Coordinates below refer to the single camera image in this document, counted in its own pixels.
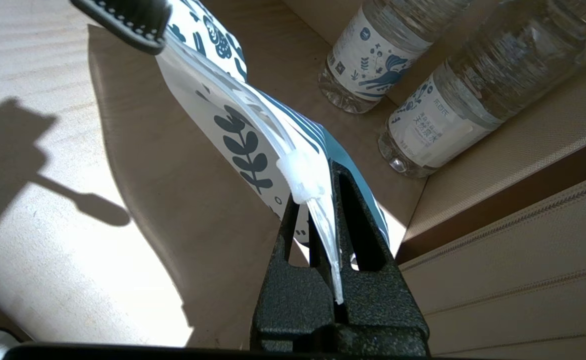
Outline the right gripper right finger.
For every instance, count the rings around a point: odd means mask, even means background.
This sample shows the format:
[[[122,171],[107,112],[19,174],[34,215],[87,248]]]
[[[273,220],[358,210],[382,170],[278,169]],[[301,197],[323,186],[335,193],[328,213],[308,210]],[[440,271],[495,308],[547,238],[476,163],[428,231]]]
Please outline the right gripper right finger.
[[[344,263],[336,350],[357,357],[429,357],[430,330],[354,176],[335,161],[331,176]]]

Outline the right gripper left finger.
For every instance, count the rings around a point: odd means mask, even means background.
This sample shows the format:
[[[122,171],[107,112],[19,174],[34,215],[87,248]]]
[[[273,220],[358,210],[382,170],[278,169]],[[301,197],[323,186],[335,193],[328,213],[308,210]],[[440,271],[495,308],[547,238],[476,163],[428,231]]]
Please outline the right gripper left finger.
[[[310,265],[289,263],[299,205],[288,199],[252,315],[249,348],[266,353],[327,353],[335,325],[331,267],[313,222]]]

